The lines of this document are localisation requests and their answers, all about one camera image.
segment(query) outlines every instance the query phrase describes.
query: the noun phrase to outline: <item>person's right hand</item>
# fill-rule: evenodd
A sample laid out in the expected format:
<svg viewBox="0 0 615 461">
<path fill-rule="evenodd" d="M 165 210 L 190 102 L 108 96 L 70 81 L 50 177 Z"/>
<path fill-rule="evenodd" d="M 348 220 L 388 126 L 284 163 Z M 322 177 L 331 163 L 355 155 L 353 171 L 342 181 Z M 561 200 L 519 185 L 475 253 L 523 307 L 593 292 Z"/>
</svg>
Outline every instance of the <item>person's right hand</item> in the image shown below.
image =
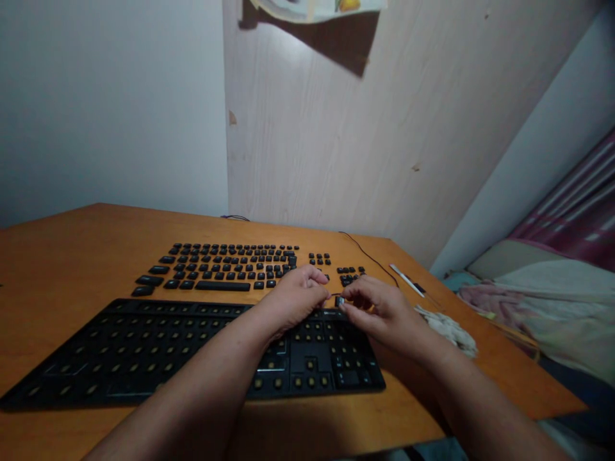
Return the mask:
<svg viewBox="0 0 615 461">
<path fill-rule="evenodd" d="M 399 288 L 362 275 L 341 296 L 352 302 L 340 306 L 350 322 L 383 345 L 414 360 L 429 347 L 433 330 Z"/>
</svg>

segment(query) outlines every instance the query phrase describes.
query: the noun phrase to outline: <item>black keyboard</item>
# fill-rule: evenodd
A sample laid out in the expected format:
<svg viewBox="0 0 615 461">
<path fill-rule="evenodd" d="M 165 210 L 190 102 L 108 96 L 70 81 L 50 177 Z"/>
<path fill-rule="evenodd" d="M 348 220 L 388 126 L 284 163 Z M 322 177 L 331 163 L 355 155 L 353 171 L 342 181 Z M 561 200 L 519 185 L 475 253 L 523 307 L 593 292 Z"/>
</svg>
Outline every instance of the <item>black keyboard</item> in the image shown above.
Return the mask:
<svg viewBox="0 0 615 461">
<path fill-rule="evenodd" d="M 138 404 L 252 306 L 118 299 L 0 400 L 5 410 Z M 364 333 L 337 309 L 315 311 L 274 341 L 248 399 L 386 387 Z"/>
</svg>

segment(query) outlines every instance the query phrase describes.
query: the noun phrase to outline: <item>white wall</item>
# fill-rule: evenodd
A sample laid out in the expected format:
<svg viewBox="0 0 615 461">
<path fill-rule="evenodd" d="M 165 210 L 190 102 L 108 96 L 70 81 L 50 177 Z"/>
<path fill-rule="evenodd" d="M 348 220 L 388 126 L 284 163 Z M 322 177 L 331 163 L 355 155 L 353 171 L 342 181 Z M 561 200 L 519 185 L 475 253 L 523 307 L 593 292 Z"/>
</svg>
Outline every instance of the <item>white wall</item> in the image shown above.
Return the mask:
<svg viewBox="0 0 615 461">
<path fill-rule="evenodd" d="M 615 2 L 603 7 L 436 258 L 438 277 L 506 237 L 615 125 Z"/>
<path fill-rule="evenodd" d="M 94 202 L 228 210 L 222 3 L 3 1 L 0 227 Z"/>
</svg>

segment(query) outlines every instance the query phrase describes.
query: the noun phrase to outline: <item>forearm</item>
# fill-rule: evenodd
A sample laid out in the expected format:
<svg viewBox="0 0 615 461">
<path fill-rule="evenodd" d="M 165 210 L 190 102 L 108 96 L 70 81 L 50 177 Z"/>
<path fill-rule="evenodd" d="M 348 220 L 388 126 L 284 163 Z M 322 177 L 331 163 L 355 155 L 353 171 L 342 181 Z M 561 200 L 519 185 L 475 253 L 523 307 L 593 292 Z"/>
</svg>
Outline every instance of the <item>forearm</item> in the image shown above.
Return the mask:
<svg viewBox="0 0 615 461">
<path fill-rule="evenodd" d="M 434 377 L 438 403 L 463 448 L 476 459 L 568 459 L 537 424 L 462 352 L 429 334 L 418 362 Z"/>
<path fill-rule="evenodd" d="M 276 331 L 258 306 L 220 331 L 89 455 L 93 459 L 224 455 L 254 371 Z"/>
</svg>

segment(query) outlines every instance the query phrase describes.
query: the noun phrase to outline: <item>cable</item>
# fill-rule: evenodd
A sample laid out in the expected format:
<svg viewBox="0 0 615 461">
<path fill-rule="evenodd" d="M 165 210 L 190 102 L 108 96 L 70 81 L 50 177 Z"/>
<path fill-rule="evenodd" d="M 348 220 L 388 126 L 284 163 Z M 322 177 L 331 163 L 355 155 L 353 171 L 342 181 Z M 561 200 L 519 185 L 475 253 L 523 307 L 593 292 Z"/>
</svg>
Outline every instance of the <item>cable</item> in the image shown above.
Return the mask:
<svg viewBox="0 0 615 461">
<path fill-rule="evenodd" d="M 237 220 L 241 220 L 241 221 L 248 221 L 250 222 L 250 220 L 244 216 L 240 216 L 239 214 L 223 214 L 221 216 L 221 218 L 225 218 L 225 219 L 237 219 Z"/>
<path fill-rule="evenodd" d="M 395 277 L 394 277 L 394 276 L 393 276 L 393 275 L 392 275 L 392 274 L 391 274 L 391 273 L 390 273 L 387 269 L 385 269 L 384 267 L 382 267 L 382 264 L 381 264 L 381 263 L 379 263 L 378 261 L 376 261 L 373 257 L 369 256 L 369 255 L 365 252 L 365 250 L 363 250 L 363 248 L 361 248 L 361 245 L 359 245 L 359 242 L 357 242 L 354 238 L 350 237 L 350 234 L 348 234 L 348 233 L 344 232 L 343 230 L 339 230 L 338 232 L 339 232 L 340 234 L 344 234 L 344 235 L 346 235 L 346 237 L 348 237 L 350 240 L 352 240 L 354 243 L 356 243 L 356 244 L 357 244 L 357 247 L 359 247 L 359 249 L 363 252 L 363 254 L 364 254 L 365 256 L 367 256 L 369 259 L 371 259 L 373 262 L 375 262 L 376 264 L 378 264 L 378 265 L 380 266 L 380 269 L 382 269 L 383 271 L 385 271 L 385 272 L 389 275 L 389 277 L 391 277 L 391 278 L 393 279 L 393 281 L 395 282 L 395 285 L 399 288 L 399 283 L 397 282 L 397 279 L 396 279 L 396 278 L 395 278 Z"/>
</svg>

